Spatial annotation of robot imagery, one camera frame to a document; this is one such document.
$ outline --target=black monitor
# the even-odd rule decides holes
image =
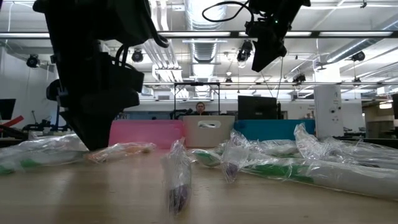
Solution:
[[[238,96],[238,119],[277,119],[276,98]]]
[[[0,99],[0,120],[12,119],[16,99]]]

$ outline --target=man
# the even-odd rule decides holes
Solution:
[[[210,115],[209,113],[207,113],[205,111],[205,109],[206,109],[205,104],[202,103],[202,102],[199,102],[199,103],[197,103],[196,112],[194,112],[192,115],[198,115],[198,116],[208,116],[208,115]]]

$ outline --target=wooden table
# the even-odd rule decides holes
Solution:
[[[0,223],[164,223],[161,153],[106,164],[42,167],[0,177]],[[397,223],[398,203],[193,166],[177,223]]]

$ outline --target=teal plastic bin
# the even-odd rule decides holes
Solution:
[[[296,125],[305,123],[309,134],[315,133],[315,120],[239,120],[235,122],[235,130],[242,133],[248,140],[295,140],[294,129]]]

